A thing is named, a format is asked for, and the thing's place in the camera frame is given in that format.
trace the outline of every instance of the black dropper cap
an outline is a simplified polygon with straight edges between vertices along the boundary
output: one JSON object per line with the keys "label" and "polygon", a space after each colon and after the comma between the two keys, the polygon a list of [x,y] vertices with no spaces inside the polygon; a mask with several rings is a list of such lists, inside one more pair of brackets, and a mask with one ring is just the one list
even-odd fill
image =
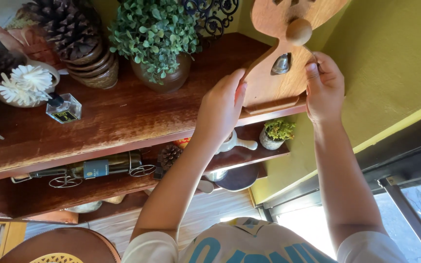
{"label": "black dropper cap", "polygon": [[53,107],[59,107],[64,103],[64,99],[61,98],[60,95],[56,92],[51,92],[48,95],[51,96],[51,99],[48,99],[48,104],[52,105]]}

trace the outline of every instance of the person's left hand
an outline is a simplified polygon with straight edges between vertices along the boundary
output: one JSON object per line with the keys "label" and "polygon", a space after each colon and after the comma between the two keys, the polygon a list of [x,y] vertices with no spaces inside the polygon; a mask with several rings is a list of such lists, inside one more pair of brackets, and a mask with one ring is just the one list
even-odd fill
{"label": "person's left hand", "polygon": [[222,78],[204,98],[197,114],[193,137],[202,136],[220,146],[235,128],[241,113],[247,83],[240,83],[245,69]]}

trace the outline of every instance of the hand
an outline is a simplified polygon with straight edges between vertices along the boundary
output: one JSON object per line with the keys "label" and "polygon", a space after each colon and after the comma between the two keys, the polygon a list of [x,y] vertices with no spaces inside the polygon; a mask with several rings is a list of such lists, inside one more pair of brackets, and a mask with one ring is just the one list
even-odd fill
{"label": "hand", "polygon": [[306,111],[313,124],[341,122],[344,101],[344,76],[334,60],[321,52],[314,52],[319,63],[305,66],[308,88]]}
{"label": "hand", "polygon": [[220,146],[231,134],[245,98],[247,83],[240,83],[244,74],[244,69],[238,69],[226,75],[204,95],[193,138],[201,136]]}

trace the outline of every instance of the black metal scroll ornament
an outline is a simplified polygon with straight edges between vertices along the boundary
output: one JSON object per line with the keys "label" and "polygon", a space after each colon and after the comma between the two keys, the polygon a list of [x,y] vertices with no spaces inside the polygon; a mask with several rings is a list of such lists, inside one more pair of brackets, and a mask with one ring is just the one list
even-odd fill
{"label": "black metal scroll ornament", "polygon": [[[182,3],[189,15],[199,17],[194,26],[199,38],[202,38],[202,32],[205,30],[216,40],[224,34],[224,29],[233,21],[232,15],[238,9],[239,0],[182,0]],[[219,18],[218,11],[226,17]]]}

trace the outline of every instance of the wine bottle label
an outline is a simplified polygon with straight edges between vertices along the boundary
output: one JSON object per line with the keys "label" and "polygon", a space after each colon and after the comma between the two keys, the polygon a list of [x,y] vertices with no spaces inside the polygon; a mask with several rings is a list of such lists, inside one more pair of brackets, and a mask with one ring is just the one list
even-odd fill
{"label": "wine bottle label", "polygon": [[84,162],[84,178],[95,178],[108,175],[108,160],[92,160]]}
{"label": "wine bottle label", "polygon": [[72,121],[77,120],[77,118],[69,111],[52,113],[51,115],[53,115],[53,117],[55,117],[56,119],[58,119],[62,123],[72,122]]}

